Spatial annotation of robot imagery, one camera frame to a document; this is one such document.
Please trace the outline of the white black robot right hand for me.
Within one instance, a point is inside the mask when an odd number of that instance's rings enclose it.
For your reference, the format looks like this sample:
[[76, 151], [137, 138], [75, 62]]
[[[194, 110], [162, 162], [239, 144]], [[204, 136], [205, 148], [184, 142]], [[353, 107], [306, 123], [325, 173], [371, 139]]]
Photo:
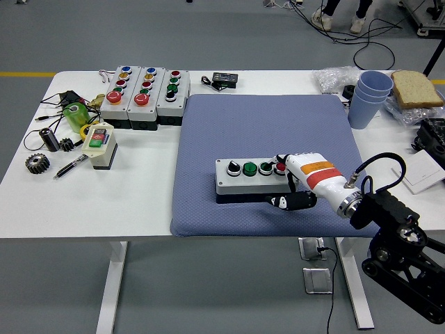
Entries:
[[360, 204], [362, 194], [355, 186], [357, 176], [348, 181], [319, 153], [278, 154], [269, 163], [284, 164], [285, 175], [294, 176], [317, 198], [326, 199], [342, 218], [352, 217]]

